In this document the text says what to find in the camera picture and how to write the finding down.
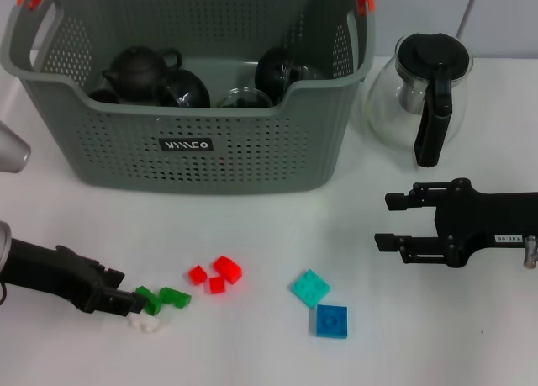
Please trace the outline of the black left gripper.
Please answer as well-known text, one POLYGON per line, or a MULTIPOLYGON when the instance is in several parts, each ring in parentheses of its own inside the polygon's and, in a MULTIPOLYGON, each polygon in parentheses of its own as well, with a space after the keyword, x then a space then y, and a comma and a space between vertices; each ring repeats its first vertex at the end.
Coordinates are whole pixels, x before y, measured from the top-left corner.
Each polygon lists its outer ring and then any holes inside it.
POLYGON ((146 297, 119 291, 123 280, 122 272, 65 246, 47 249, 17 239, 12 240, 4 265, 6 284, 53 294, 84 313, 139 314, 146 297))

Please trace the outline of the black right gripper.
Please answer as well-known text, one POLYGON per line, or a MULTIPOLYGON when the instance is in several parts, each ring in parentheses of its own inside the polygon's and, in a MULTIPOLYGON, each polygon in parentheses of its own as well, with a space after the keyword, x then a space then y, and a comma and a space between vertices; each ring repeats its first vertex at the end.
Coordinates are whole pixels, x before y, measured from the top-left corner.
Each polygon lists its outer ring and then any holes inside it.
POLYGON ((488 248, 524 251, 524 267, 537 267, 537 194, 480 193, 466 178, 416 182, 408 193, 388 193, 389 211, 435 207, 439 237, 375 234, 380 252, 398 252, 405 264, 464 267, 488 248))

